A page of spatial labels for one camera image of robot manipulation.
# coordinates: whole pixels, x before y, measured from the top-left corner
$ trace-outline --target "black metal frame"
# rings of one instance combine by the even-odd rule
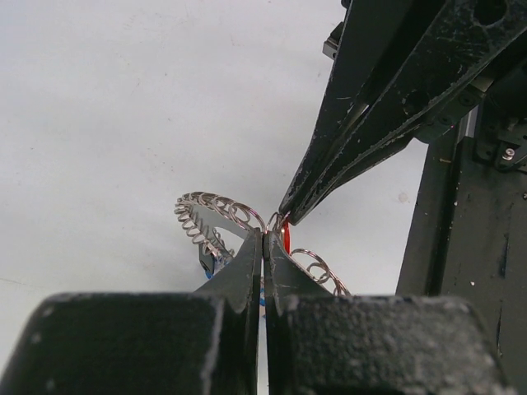
[[[483,128],[479,112],[476,136]],[[520,393],[527,392],[527,174],[481,161],[457,131],[427,154],[399,295],[455,295],[483,316]]]

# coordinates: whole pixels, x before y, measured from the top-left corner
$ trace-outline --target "bolt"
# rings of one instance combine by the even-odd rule
[[[515,151],[512,148],[507,148],[502,158],[504,160],[512,160],[512,158],[514,158],[514,155],[515,155]]]

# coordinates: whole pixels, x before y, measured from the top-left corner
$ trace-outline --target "metal spring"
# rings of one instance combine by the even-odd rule
[[[219,196],[214,193],[186,193],[177,200],[174,213],[178,216],[178,221],[181,222],[181,226],[185,230],[187,236],[192,239],[192,243],[202,245],[203,252],[211,253],[218,260],[220,266],[229,263],[234,257],[235,251],[226,248],[225,242],[216,229],[212,229],[215,239],[208,239],[205,237],[205,234],[209,231],[209,227],[203,223],[203,219],[198,218],[197,214],[193,213],[192,205],[194,204],[199,204],[218,212],[226,219],[234,221],[238,226],[245,230],[252,230],[254,227],[251,225],[251,222],[256,221],[258,222],[260,229],[264,230],[266,233],[270,230],[280,231],[281,236],[283,237],[282,230],[287,215],[283,216],[278,212],[275,212],[266,225],[258,212],[243,203],[236,202],[228,197]],[[313,278],[313,281],[322,285],[328,280],[331,280],[335,285],[333,290],[334,295],[351,295],[343,282],[331,271],[331,269],[329,269],[328,264],[319,255],[308,249],[295,249],[291,252],[290,256],[292,257],[296,253],[309,255],[315,260],[314,263],[310,264],[307,268],[304,268],[293,259],[298,267]],[[315,267],[324,271],[318,277],[311,272]]]
[[[291,257],[296,253],[303,253],[305,255],[309,255],[312,257],[315,262],[313,262],[311,265],[307,267],[307,272],[313,277],[313,280],[318,284],[324,284],[325,282],[328,282],[328,280],[332,280],[335,289],[333,290],[334,295],[345,295],[345,296],[351,296],[351,293],[349,290],[347,290],[344,283],[338,278],[335,273],[329,268],[328,264],[316,253],[313,251],[310,251],[309,249],[294,249],[291,251]],[[322,270],[324,270],[324,273],[322,273],[320,276],[316,276],[314,273],[311,272],[311,269],[314,267],[318,267]]]

